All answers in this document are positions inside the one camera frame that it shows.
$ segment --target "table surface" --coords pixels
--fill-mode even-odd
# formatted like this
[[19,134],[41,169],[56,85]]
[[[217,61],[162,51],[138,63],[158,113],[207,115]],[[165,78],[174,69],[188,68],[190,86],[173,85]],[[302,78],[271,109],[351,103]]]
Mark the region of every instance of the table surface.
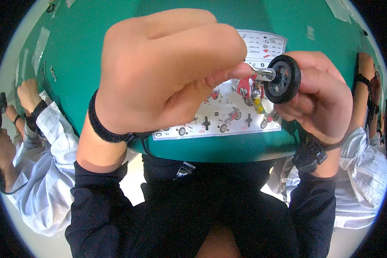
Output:
[[[100,80],[103,37],[113,24],[127,18],[148,15],[172,8],[201,8],[211,11],[220,23],[235,28],[272,32],[288,38],[287,51],[322,51],[341,72],[352,88],[358,52],[377,60],[362,28],[352,20],[335,18],[325,0],[289,1],[83,1],[70,9],[62,1],[54,19],[43,13],[20,54],[20,73],[24,49],[29,49],[25,78],[37,77],[56,101],[75,131],[80,134],[88,103]],[[307,38],[307,25],[315,40]],[[41,27],[51,31],[42,55],[37,76],[31,64]],[[46,74],[40,71],[46,61]],[[57,82],[49,71],[52,65]],[[300,126],[283,121],[277,132],[263,132],[224,137],[153,141],[147,145],[156,157],[202,162],[248,162],[292,155],[299,144]],[[129,148],[143,153],[140,141]]]

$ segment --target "instruction sheet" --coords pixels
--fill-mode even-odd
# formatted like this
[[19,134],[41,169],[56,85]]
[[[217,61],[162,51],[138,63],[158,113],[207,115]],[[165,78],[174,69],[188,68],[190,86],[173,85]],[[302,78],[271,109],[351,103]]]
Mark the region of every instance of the instruction sheet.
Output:
[[[268,67],[276,56],[285,52],[287,39],[268,32],[237,30],[245,41],[245,61],[255,68]],[[237,135],[281,130],[282,119],[274,112],[273,103],[264,94],[261,104],[265,114],[258,114],[241,95],[232,90],[238,79],[228,80],[202,102],[190,123],[164,128],[153,133],[154,140],[176,140],[197,137]]]

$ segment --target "teal table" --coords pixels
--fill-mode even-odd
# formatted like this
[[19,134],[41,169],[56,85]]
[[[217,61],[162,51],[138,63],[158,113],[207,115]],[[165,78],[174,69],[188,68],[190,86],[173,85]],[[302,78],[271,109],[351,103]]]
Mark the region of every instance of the teal table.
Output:
[[[77,0],[70,9],[62,1],[55,18],[43,13],[26,40],[20,54],[20,71],[24,49],[29,49],[25,78],[34,78],[31,64],[41,27],[51,31],[41,59],[37,78],[57,102],[77,133],[80,134],[88,102],[98,88],[103,37],[113,24],[127,18],[144,16],[172,8],[201,8],[211,11],[218,22],[235,28],[272,32],[288,38],[287,51],[322,51],[339,69],[350,87],[355,75],[357,52],[376,55],[362,28],[336,19],[325,0],[267,1],[84,1]],[[307,38],[307,25],[315,40]],[[46,74],[40,71],[46,61]],[[57,82],[53,81],[52,65]],[[203,162],[259,161],[291,155],[301,131],[297,122],[283,121],[278,132],[264,132],[225,137],[153,141],[147,145],[161,158]],[[129,145],[142,152],[140,142]]]

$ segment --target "hand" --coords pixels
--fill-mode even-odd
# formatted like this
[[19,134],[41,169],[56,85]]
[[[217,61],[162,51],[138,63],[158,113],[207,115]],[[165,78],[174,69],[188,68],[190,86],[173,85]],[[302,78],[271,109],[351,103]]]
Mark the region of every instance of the hand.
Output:
[[113,25],[103,42],[96,114],[111,132],[190,122],[211,90],[253,74],[238,32],[208,11],[174,9]]
[[330,59],[321,52],[294,51],[284,53],[298,63],[301,85],[288,103],[274,105],[287,121],[297,120],[320,141],[333,144],[341,141],[350,123],[351,90]]
[[10,119],[10,121],[14,122],[17,111],[15,110],[15,107],[13,105],[9,105],[6,107],[6,116]]
[[381,100],[381,81],[380,76],[377,74],[371,81],[371,97],[372,97],[372,103],[376,106],[380,105]]
[[17,95],[20,99],[20,104],[26,111],[33,113],[36,106],[41,102],[39,89],[35,79],[25,80],[17,87]]
[[366,77],[367,80],[371,80],[375,76],[373,59],[364,52],[358,54],[358,73]]

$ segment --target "black shirt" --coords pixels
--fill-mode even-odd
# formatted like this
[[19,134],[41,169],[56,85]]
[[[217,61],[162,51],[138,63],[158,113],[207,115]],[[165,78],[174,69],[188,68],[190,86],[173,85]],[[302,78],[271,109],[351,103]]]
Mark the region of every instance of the black shirt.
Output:
[[73,257],[193,257],[215,222],[233,232],[243,257],[326,257],[335,219],[335,179],[299,173],[291,203],[211,171],[168,184],[132,206],[123,168],[93,173],[75,162],[66,239]]

